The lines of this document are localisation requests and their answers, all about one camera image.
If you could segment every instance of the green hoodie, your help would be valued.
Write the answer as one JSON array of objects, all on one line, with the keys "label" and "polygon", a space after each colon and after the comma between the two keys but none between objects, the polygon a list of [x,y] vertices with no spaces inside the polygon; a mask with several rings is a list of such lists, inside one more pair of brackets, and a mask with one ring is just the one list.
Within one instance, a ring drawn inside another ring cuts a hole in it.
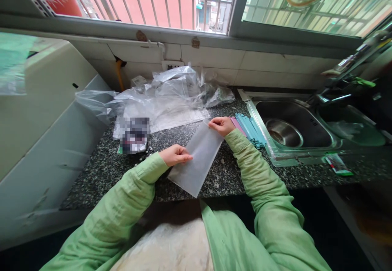
[{"label": "green hoodie", "polygon": [[[249,232],[231,211],[213,211],[202,200],[202,218],[215,271],[330,270],[285,184],[260,152],[235,129],[226,141],[237,159],[256,213]],[[158,153],[127,171],[41,270],[110,270],[144,234],[136,222],[151,204],[155,182],[168,169]]]}]

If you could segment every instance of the hand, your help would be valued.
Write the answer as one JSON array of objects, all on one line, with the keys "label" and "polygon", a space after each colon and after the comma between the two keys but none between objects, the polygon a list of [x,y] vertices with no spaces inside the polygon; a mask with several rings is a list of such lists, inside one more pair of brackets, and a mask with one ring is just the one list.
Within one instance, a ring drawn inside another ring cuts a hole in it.
[{"label": "hand", "polygon": [[174,144],[171,147],[160,151],[159,155],[168,167],[174,166],[178,163],[186,163],[189,160],[193,160],[193,157],[188,153],[186,148],[180,146],[179,144]]},{"label": "hand", "polygon": [[223,137],[236,128],[229,117],[216,117],[208,123],[208,126],[213,130],[218,131]]}]

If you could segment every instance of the floor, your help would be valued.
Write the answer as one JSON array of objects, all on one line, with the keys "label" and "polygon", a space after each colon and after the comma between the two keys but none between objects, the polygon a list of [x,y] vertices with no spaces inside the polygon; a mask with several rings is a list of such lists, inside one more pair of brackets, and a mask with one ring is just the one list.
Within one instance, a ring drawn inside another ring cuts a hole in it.
[{"label": "floor", "polygon": [[[292,191],[293,204],[305,217],[304,229],[313,237],[320,254],[333,271],[374,270],[323,189]],[[254,213],[247,196],[227,198],[227,203],[254,233]],[[56,255],[65,239],[76,229],[0,252],[1,269],[39,270]]]}]

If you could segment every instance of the wall socket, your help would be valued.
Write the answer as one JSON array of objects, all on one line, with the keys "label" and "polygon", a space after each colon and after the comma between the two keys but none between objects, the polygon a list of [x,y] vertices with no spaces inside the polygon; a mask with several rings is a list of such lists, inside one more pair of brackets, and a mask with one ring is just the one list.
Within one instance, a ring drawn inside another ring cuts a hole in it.
[{"label": "wall socket", "polygon": [[185,66],[183,61],[162,61],[163,71],[167,71],[180,66]]}]

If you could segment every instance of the speckled countertop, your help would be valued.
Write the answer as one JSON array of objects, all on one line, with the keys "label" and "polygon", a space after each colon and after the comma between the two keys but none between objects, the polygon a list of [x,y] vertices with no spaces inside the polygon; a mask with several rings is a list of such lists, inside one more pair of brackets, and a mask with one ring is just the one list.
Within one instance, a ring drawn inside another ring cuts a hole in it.
[{"label": "speckled countertop", "polygon": [[[233,116],[236,112],[249,116],[246,104],[241,101],[238,95],[237,100],[233,103],[209,109],[212,118]],[[200,122],[197,122],[156,132],[150,136],[149,144],[154,152],[161,151],[176,143],[186,146],[199,125]],[[151,151],[148,151],[148,153],[136,155],[118,155],[119,141],[112,138],[113,127],[114,123],[109,126],[102,136],[83,172],[80,173],[67,198],[63,201],[62,210],[94,207],[127,170],[140,163],[141,159],[145,159],[151,153]],[[261,149],[260,151],[270,163],[266,150]],[[347,167],[354,172],[354,176],[339,177],[327,164],[272,168],[288,189],[323,187],[392,178],[391,158],[372,155],[372,157],[355,156],[355,158],[343,158],[343,160]],[[156,201],[192,198],[166,177],[167,173],[156,182]],[[240,170],[228,144],[224,141],[205,179],[199,197],[209,198],[244,193]]]}]

